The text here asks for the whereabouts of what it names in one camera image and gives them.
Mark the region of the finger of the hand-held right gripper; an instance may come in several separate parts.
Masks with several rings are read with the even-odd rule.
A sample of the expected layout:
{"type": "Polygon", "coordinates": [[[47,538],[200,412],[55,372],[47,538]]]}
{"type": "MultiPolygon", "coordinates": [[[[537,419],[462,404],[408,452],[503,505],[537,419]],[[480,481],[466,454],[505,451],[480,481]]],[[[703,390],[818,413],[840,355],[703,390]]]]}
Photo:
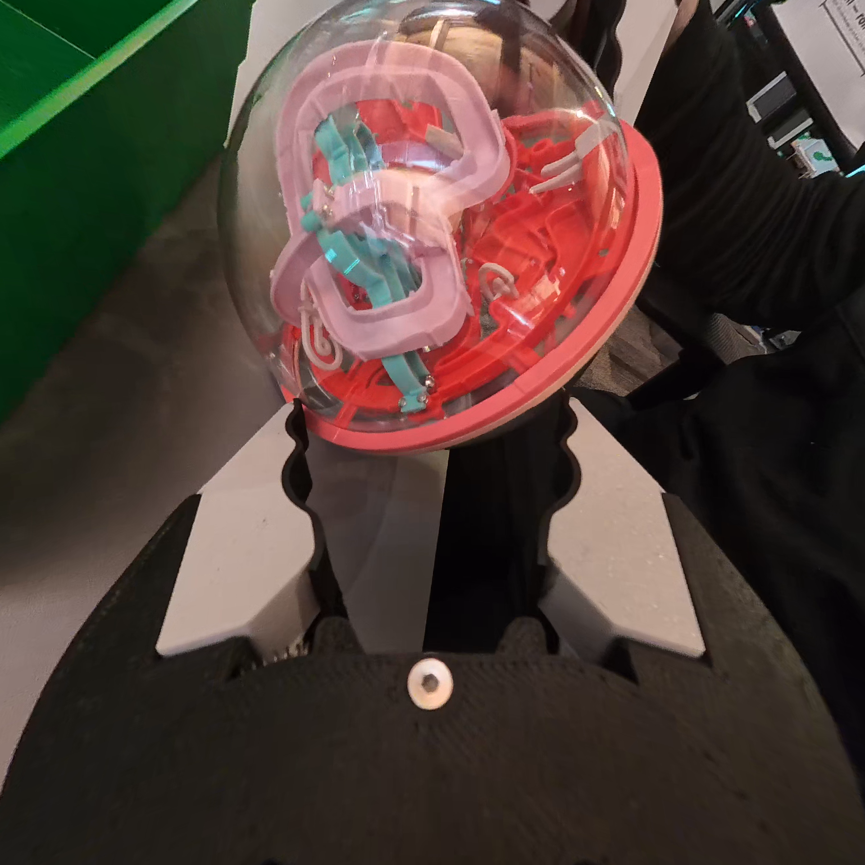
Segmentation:
{"type": "Polygon", "coordinates": [[[568,43],[589,65],[611,100],[623,67],[618,35],[626,1],[576,1],[565,34],[568,43]]]}

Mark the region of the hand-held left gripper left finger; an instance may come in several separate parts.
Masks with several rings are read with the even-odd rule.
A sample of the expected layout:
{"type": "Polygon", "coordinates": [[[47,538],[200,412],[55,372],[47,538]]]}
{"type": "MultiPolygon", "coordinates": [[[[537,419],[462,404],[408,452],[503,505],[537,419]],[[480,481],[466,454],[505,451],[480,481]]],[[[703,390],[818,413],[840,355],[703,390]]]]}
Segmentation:
{"type": "Polygon", "coordinates": [[[157,653],[231,638],[260,659],[302,653],[320,615],[345,615],[323,525],[308,506],[299,401],[281,407],[200,490],[157,653]]]}

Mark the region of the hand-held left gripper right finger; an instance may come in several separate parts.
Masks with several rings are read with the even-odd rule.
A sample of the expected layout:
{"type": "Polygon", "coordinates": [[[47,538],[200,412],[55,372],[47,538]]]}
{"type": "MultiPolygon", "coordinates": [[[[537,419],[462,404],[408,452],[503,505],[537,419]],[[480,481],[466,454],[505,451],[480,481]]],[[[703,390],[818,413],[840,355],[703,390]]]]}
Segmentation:
{"type": "Polygon", "coordinates": [[[706,651],[661,487],[575,398],[578,490],[550,520],[540,609],[564,654],[599,663],[618,639],[706,651]]]}

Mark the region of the clear maze ball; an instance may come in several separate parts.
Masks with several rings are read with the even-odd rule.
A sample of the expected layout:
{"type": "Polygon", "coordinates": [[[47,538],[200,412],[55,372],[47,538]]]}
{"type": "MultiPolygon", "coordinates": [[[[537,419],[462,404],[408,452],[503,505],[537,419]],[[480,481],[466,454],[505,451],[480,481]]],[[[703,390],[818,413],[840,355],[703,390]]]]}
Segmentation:
{"type": "Polygon", "coordinates": [[[228,288],[318,437],[481,438],[597,354],[653,264],[661,172],[520,2],[339,2],[236,101],[228,288]]]}

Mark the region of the person's right forearm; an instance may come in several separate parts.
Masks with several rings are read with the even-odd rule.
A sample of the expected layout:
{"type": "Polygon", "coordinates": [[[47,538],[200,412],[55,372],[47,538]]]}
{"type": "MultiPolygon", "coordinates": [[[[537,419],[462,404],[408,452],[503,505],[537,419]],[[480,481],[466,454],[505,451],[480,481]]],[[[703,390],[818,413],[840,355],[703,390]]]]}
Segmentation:
{"type": "Polygon", "coordinates": [[[661,168],[657,260],[738,323],[804,331],[864,324],[863,178],[801,179],[768,147],[708,2],[679,2],[637,117],[661,168]]]}

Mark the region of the green plastic bin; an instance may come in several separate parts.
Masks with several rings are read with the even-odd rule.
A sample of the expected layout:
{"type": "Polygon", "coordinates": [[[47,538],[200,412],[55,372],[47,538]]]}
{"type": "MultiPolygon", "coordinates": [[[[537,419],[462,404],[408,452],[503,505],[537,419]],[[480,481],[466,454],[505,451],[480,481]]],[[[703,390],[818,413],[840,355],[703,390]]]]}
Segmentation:
{"type": "Polygon", "coordinates": [[[2,2],[2,419],[221,149],[252,7],[2,2]]]}

